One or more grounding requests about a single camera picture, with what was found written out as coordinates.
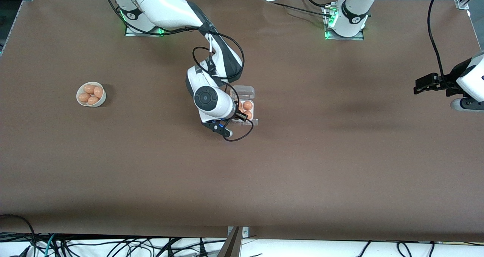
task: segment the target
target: bowl of eggs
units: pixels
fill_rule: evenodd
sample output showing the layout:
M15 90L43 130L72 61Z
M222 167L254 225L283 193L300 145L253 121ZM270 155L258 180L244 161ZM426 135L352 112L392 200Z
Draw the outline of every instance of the bowl of eggs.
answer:
M79 104L85 107L99 107L106 100L106 92L101 84L91 81L83 84L76 94Z

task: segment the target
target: white floor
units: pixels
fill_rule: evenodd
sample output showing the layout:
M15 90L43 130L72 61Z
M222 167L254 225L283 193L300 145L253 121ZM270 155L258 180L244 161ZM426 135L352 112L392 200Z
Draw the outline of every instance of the white floor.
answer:
M205 238L204 241L219 240L220 238ZM73 243L104 243L120 240L79 240ZM168 241L167 238L152 239L155 246L163 246ZM199 243L198 238L183 238L175 243L174 247L185 247ZM244 239L240 257L254 257L262 254L261 257L357 257L366 242L353 241L317 241L317 240L265 240L265 239ZM9 242L0 243L0 257L11 257L19 255L27 246L28 242ZM205 245L207 252L217 251L223 243L212 243ZM413 257L427 257L430 252L430 244L425 243L407 243ZM114 245L99 246L72 246L70 247L81 257L106 257ZM124 257L127 254L125 250L119 252L117 257ZM152 253L148 250L135 250L131 257L150 257ZM195 251L186 250L180 252L177 256L193 257ZM367 248L364 257L399 257L396 249L396 243L392 242L372 242ZM442 245L436 244L432 257L483 257L484 246L474 245ZM33 257L33 249L28 252L27 257Z

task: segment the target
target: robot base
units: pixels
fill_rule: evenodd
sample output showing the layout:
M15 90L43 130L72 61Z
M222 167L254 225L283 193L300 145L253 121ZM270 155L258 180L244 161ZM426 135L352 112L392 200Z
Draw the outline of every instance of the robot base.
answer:
M163 33L163 30L158 29L157 31L153 31L153 33ZM131 30L131 28L126 27L124 30L124 36L126 37L163 37L163 36L157 36L157 35L150 35L150 34L145 34L145 33L139 33L137 31Z
M484 113L484 102L477 102L470 97L457 98L451 102L451 108L456 111Z
M321 8L321 11L323 14L328 14L327 9ZM363 30L360 30L357 35L353 37L343 37L338 35L333 29L328 27L328 23L330 18L322 16L323 17L323 24L324 24L324 37L327 40L364 40L363 38Z

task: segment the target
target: wire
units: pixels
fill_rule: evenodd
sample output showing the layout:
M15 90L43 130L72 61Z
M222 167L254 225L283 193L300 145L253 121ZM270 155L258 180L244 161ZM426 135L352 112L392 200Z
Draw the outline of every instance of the wire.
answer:
M317 15L321 15L321 16L324 16L324 17L331 17L330 14L322 14L321 12L315 12L315 11L308 11L307 9L300 9L300 8L296 8L296 7L293 7L293 6L288 6L288 5L284 5L284 4L280 4L280 3L274 3L272 2L274 5L279 5L279 6L283 6L283 7L287 7L287 8L291 8L291 9L297 9L298 11L304 11L304 12L307 12L307 13L310 13L310 14L317 14Z
M0 218L2 218L2 217L14 217L14 218L18 218L18 219L21 219L22 221L24 221L29 226L29 229L30 229L31 234L32 234L32 241L31 241L31 243L34 246L33 247L33 255L34 256L37 256L35 254L35 249L36 249L36 245L35 245L35 232L33 231L33 227L30 224L30 222L27 219L25 219L25 217L19 216L19 215L16 215L16 214L0 214Z
M242 50L242 47L239 45L239 43L234 38L232 38L228 35L225 35L225 34L222 34L222 33L217 33L217 32L214 32L214 31L209 31L208 33L210 33L212 35L222 36L224 38L229 39L239 49L240 55L242 57L242 65L240 66L240 70L238 70L237 72L235 72L235 74L233 74L231 76L226 76L226 77L221 77L221 78L222 79L230 79L230 78L240 76L242 74L242 71L244 70L244 66L245 66L245 54L244 54L244 51Z
M434 6L434 1L435 0L430 0L430 5L428 6L428 13L427 13L427 30L428 30L428 36L430 38L430 42L432 42L432 47L434 48L435 55L437 57L437 63L439 64L439 71L441 73L441 77L444 77L444 69L442 67L442 61L441 61L441 55L439 54L439 51L437 50L437 46L435 45L434 37L432 36L432 30L430 29L430 14L432 12L432 7Z
M50 243L52 243L52 239L54 238L55 236L55 233L52 234L49 238L49 241L47 241L47 246L45 247L45 253L43 254L43 257L47 257L48 256L48 252L49 252L49 246L50 246Z
M366 248L368 248L368 246L370 245L370 243L371 243L371 240L368 241L368 243L366 243L366 245L363 247L363 250L360 252L360 255L358 255L356 257L362 257L363 254L365 254Z
M210 244L210 243L222 243L222 242L225 242L225 240L207 241L207 242L201 242L201 243L194 244L194 245L189 245L187 247L181 248L180 250L177 250L176 252L168 255L167 257L174 257L175 254L177 254L178 252L180 252L182 250L189 250L189 249L192 249L193 247L196 247L196 246L199 246L199 245L202 245L202 244L205 245L205 244Z
M164 28L160 28L161 30L164 31L164 33L149 33L147 31L144 31L144 30L141 30L133 25L131 25L130 23L128 23L127 21L125 21L123 19L123 17L119 14L119 12L116 11L116 8L114 7L113 5L113 2L111 0L107 0L107 2L109 2L109 5L111 6L111 8L113 9L113 11L115 12L116 16L119 17L119 19L121 19L121 21L128 27L134 29L134 30L137 30L139 31L140 33L143 33L143 34L146 34L146 35L152 35L152 36L167 36L167 35L173 35L173 34L176 34L176 33L183 33L185 31L191 31L191 30L198 30L199 28L198 27L195 27L195 26L192 26L192 27L185 27L185 28L177 28L175 30L167 30L167 29L164 29Z
M471 242L462 242L464 244L469 244L469 245L473 245L473 246L484 246L482 244L476 244L476 243L471 243Z
M225 85L227 85L229 88L231 88L231 89L234 91L235 96L237 97L237 102L236 102L236 105L235 105L235 109L236 109L236 112L237 112L237 110L239 109L239 104L240 104L240 98L239 98L239 94L238 94L238 93L237 93L237 91L236 91L236 90L235 90L235 89L232 87L232 85L230 85L229 83L226 83L225 81L223 81L223 83L225 83ZM230 117L230 118L227 120L227 122L225 123L225 128L227 128L228 124L230 123L230 121L231 121L231 120L232 120L234 117L235 117L235 114L233 114L233 115L232 115L232 116L231 116L231 117ZM236 141L240 141L240 140L242 140L243 138L247 137L247 135L249 135L249 134L252 132L252 130L254 129L254 123L253 123L251 120L249 120L249 119L247 119L247 121L249 121L249 123L250 123L250 125L251 125L251 126L250 126L249 131L248 131L246 134L244 134L243 136L241 136L241 137L239 137L239 138L237 138L237 139L234 139L234 140L228 139L228 138L226 138L225 136L223 136L223 139L224 139L225 141L228 141L228 142L236 142Z
M176 243L177 241L181 240L181 238L173 238L168 241L168 243L166 243L166 245L163 246L163 248L158 252L158 254L156 254L156 257L159 257L160 255L162 255L169 247L171 247L171 245L173 245L174 243Z
M428 257L432 257L432 253L434 253L434 248L435 248L435 242L430 241L430 243L432 244L432 247L430 248L430 252L428 253Z
M309 2L311 2L311 4L315 5L315 6L318 6L320 8L323 8L324 6L328 5L328 4L331 4L331 2L329 3L326 3L326 4L318 4L316 2L314 2L313 0L308 0Z
M111 255L111 253L114 251L114 249L116 249L119 245L121 245L123 242L128 242L128 239L124 239L123 241L119 242L116 246L114 246L114 248L112 248L108 254L106 255L106 257L109 257L109 255ZM126 243L126 245L122 246L116 253L113 254L113 256L116 256L116 254L118 254L123 248L127 247L131 242L128 242Z
M404 255L404 254L401 252L401 250L400 250L400 245L404 245L404 247L406 248L406 251L408 252L408 257L412 257L412 253L410 252L410 250L408 249L408 247L407 247L407 246L405 245L405 243L403 243L403 242L398 242L398 243L396 244L396 249L398 250L398 253L399 253L399 254L400 254L402 257L407 257L407 256L405 256L405 255Z

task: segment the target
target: black cable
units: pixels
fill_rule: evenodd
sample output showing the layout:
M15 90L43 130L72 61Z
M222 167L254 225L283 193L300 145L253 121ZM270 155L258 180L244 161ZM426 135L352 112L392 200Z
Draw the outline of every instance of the black cable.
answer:
M149 240L149 238L147 238L143 242L140 242L138 245L134 246L134 250L136 250L136 248L138 248L138 247L141 247L141 245L143 245L144 243L146 243L148 240Z
M152 255L152 256L154 257L154 254L155 254L155 253L154 253L154 246L153 246L153 243L151 243L151 239L150 239L150 240L148 240L148 243L150 243L150 246L151 246L152 251L153 251L153 255Z
M317 14L317 15L321 15L321 16L325 16L325 17L331 17L330 14L322 14L321 12L308 11L307 9L300 9L300 8L296 8L296 7L293 7L293 6L288 6L288 5L280 4L280 3L274 3L273 2L273 4L283 6L283 7L286 7L286 8L297 9L298 11L304 11L304 12L307 12L307 13L310 13L310 14Z
M195 63L197 64L197 66L202 69L204 72L206 72L207 74L210 74L209 71L207 71L207 69L203 68L202 65L200 64L200 62L197 60L197 57L195 57L195 51L197 49L205 49L207 51L209 51L210 49L208 49L207 47L204 47L204 46L197 46L195 47L193 50L192 50L192 57L193 57L193 60L195 61Z
M69 252L69 255L72 257L72 254L74 254L76 257L80 257L77 253L72 251L69 247L67 247L67 252Z
M53 249L54 249L54 256L60 257L61 254L59 253L59 246L57 246L57 241L52 240L52 245L54 246L53 247Z
M129 247L129 245L130 245L131 243L136 242L136 239L131 240L131 241L127 241L127 239L125 239L125 240L126 240L126 242L127 242L127 243L126 243L125 245L123 245L123 246L122 246L122 247L121 247L121 248L120 248L120 249L119 249L117 252L115 252L115 253L112 255L112 257L115 257L115 256L116 256L116 255L117 255L119 252L121 252L121 250L122 250L123 248L125 248L125 247Z
M444 79L444 69L442 67L441 55L439 54L439 51L437 50L437 46L435 45L434 37L432 36L432 30L430 29L430 14L432 12L432 7L434 6L434 1L435 0L430 0L430 5L428 6L427 30L428 30L428 36L430 38L430 42L432 42L432 47L434 48L435 55L437 57L437 63L439 64L439 71L441 73L441 77L442 77L442 79Z
M24 221L29 226L29 229L30 229L31 234L32 234L32 241L31 241L31 243L33 243L33 255L36 256L36 252L35 252L35 249L36 249L36 245L35 245L35 232L33 231L33 227L30 224L30 222L27 219L25 219L25 217L19 216L19 215L16 215L16 214L0 214L0 218L2 218L2 217L14 217L14 218L17 218L17 219L21 219L22 221Z
M308 0L309 2L311 2L311 4L315 5L315 6L318 6L320 8L323 8L324 6L328 5L328 4L331 4L331 2L329 3L326 3L326 4L318 4L316 2L314 2L313 0Z
M368 243L366 243L366 245L363 247L363 250L360 252L360 255L358 255L356 257L362 257L363 254L365 254L366 248L368 248L368 246L370 245L370 243L371 243L371 240L368 241Z
M405 248L406 248L406 251L408 252L408 257L412 257L412 253L410 252L410 250L408 249L408 247L407 247L407 246L405 245L405 243L403 243L403 242L398 242L398 243L396 244L396 249L398 250L398 253L399 253L399 254L400 254L402 257L407 257L407 256L405 256L405 255L404 255L404 254L401 252L401 250L400 250L400 245L404 245L404 246L405 246Z
M130 23L128 23L127 21L125 21L123 19L123 17L119 14L119 12L116 11L116 8L114 7L113 5L113 2L111 0L107 0L107 2L109 2L109 5L111 6L111 8L113 9L113 11L116 13L116 16L119 17L119 19L121 19L121 21L126 25L126 26L129 26L130 28L134 29L134 30L137 30L143 34L146 34L146 35L152 35L152 36L166 36L166 35L173 35L173 34L176 34L176 33L183 33L185 31L191 31L191 30L198 30L199 28L197 27L190 27L190 28L178 28L178 29L175 29L175 30L167 30L167 29L164 29L164 28L160 28L161 30L164 31L164 33L149 33L147 31L144 31L144 30L141 30L133 25L131 25Z
M200 237L200 257L208 257L208 253L205 250L205 244L203 242L203 239Z
M215 240L215 241L207 241L207 242L202 242L204 245L206 244L211 244L211 243L222 243L222 242L225 242L225 240ZM201 245L201 243L198 243L198 244L194 244L194 245L189 245L189 246L186 246L184 248L181 248L180 250L177 250L176 252L174 252L173 254L171 255L168 255L167 257L174 257L178 252L182 251L182 250L189 250L189 249L192 249L193 247L196 247L196 246L199 246Z
M235 74L233 74L231 76L228 76L227 75L225 77L221 77L221 79L230 79L230 78L234 78L234 77L237 77L237 76L241 75L242 74L242 71L244 70L244 66L245 66L245 54L244 54L244 50L242 50L242 47L239 45L239 43L234 38L232 38L232 37L230 37L228 35L222 34L222 33L217 33L217 32L214 32L214 31L208 31L208 33L210 33L212 35L217 35L217 36L221 36L221 37L224 37L226 39L229 39L239 49L240 55L242 57L242 65L240 66L240 69L237 72L235 72Z
M172 240L170 239L168 243L166 243L166 245L164 245L163 248L158 252L158 254L156 254L155 257L160 257L168 249L168 247L178 242L179 240L181 240L180 237L173 238Z
M114 246L114 248L112 248L112 249L111 249L111 250L110 250L110 251L107 253L106 257L109 257L109 255L111 255L111 253L114 251L114 249L116 249L116 248L117 248L119 245L121 245L122 243L125 243L125 242L127 242L127 241L128 241L128 239L126 238L126 239L122 240L121 242L118 242L118 243L117 243L117 245L116 245L116 246Z
M435 248L435 242L430 241L430 243L432 244L432 247L430 248L430 252L428 253L428 257L432 257L432 253L434 253L434 248Z
M227 85L229 88L231 88L231 89L234 91L235 96L237 97L237 102L236 102L236 105L235 105L235 109L236 109L235 111L237 112L237 110L239 109L239 104L240 104L240 98L239 98L239 94L238 94L238 93L237 93L237 91L236 91L236 90L235 90L235 89L232 87L232 85L230 85L229 83L226 83L225 81L223 81L223 83L224 83L225 85ZM234 117L235 117L235 114L233 114L233 115L232 115L232 116L231 116L231 117L230 117L230 118L229 118L229 119L226 121L226 123L225 123L225 128L227 128L228 124L230 123L230 121L231 121L231 120L232 120ZM236 141L240 141L240 140L242 140L243 138L246 138L246 137L247 137L247 135L249 135L249 134L252 132L252 130L254 129L254 123L253 123L251 120L249 120L249 119L247 119L247 121L249 121L249 123L250 123L250 125L251 125L251 126L250 126L249 131L248 131L246 134L244 134L243 136L241 136L241 137L239 137L239 138L237 138L237 139L234 139L234 140L228 139L228 138L226 138L225 136L223 136L223 139L224 139L225 141L228 141L228 142L236 142Z
M471 242L462 242L462 243L473 245L473 246L484 246L482 244L476 244L476 243L471 243Z
M152 251L149 249L149 248L146 248L146 247L143 247L143 246L140 246L141 244L138 244L136 246L128 246L129 247L129 250L128 252L126 253L126 257L130 256L131 257L131 254L137 249L137 248L140 248L140 249L145 249L145 250L148 250L148 252L150 253L150 257L153 257L152 255Z
M64 257L67 257L67 254L65 253L64 243L65 243L65 239L60 241L60 250L62 251L62 255Z
M19 255L19 257L26 257L27 256L27 252L29 252L30 247L31 246L26 247L25 250L22 251L22 253Z

